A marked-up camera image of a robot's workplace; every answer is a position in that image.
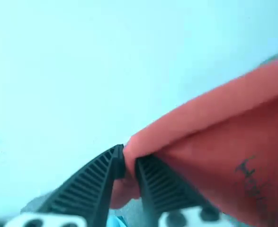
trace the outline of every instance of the white plastic piece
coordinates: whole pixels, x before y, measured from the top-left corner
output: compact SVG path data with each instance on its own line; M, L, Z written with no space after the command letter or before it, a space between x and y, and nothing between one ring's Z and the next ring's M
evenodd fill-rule
M186 226L184 227L232 227L233 225L226 220L223 215L220 216L218 221L214 222L205 222L200 218L200 212L202 208L186 208L180 209L181 213L185 216L187 221ZM168 217L168 212L162 213L158 221L158 227L167 227L166 218Z
M26 227L32 220L40 220L43 227L63 227L74 224L76 227L87 227L86 220L80 216L44 213L22 213L10 220L4 227Z

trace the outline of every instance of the light blue wall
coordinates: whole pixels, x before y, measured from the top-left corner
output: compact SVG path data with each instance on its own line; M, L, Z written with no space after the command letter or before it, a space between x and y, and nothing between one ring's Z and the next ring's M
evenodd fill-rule
M0 0L0 215L277 52L273 0Z

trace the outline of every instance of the red fabric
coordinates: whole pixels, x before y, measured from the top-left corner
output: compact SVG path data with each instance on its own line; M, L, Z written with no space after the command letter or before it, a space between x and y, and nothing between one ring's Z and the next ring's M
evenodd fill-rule
M131 137L137 157L156 152L222 212L278 227L278 61L174 109Z

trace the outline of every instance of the blue object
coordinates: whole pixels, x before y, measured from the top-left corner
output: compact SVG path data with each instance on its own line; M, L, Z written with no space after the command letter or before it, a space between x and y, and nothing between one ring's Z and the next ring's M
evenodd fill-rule
M109 215L107 218L106 227L127 227L127 226L117 216Z

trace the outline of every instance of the light blue background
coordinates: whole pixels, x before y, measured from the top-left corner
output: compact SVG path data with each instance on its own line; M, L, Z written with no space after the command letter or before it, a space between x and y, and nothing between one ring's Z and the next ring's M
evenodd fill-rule
M278 0L0 0L0 216L277 52Z

